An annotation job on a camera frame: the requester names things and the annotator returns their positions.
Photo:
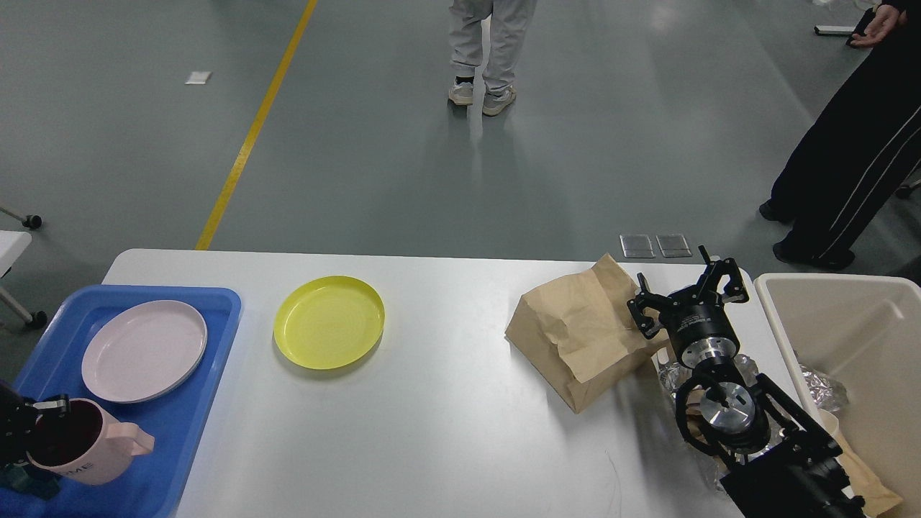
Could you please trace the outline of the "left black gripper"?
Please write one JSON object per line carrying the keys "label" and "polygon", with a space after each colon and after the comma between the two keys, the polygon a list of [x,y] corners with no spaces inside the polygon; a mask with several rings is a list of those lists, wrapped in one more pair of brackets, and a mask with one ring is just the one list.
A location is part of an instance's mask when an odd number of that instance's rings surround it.
{"label": "left black gripper", "polygon": [[27,463],[27,443],[32,433],[33,421],[65,419],[71,413],[69,396],[52,396],[38,401],[20,396],[12,387],[1,381],[1,453],[2,465]]}

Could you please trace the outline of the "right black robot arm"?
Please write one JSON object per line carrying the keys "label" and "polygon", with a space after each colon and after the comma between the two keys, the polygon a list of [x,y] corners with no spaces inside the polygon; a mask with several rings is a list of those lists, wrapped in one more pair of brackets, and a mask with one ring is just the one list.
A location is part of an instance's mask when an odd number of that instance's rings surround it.
{"label": "right black robot arm", "polygon": [[626,304],[645,338],[667,332],[689,371],[673,396],[682,439],[722,463],[718,484],[745,517],[864,516],[865,499],[846,492],[839,443],[768,375],[741,373],[726,306],[749,301],[749,292],[734,259],[700,253],[697,282],[662,295],[638,274]]}

